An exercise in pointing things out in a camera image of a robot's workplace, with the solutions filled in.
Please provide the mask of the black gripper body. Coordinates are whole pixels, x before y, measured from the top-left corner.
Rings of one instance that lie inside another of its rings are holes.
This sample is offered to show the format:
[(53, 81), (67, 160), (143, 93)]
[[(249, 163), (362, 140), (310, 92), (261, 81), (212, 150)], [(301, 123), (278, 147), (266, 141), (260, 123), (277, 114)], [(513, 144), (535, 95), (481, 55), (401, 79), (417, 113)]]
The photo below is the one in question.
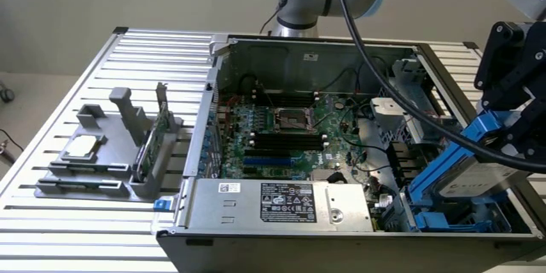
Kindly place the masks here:
[(529, 29), (525, 48), (525, 87), (532, 98), (545, 97), (545, 22)]

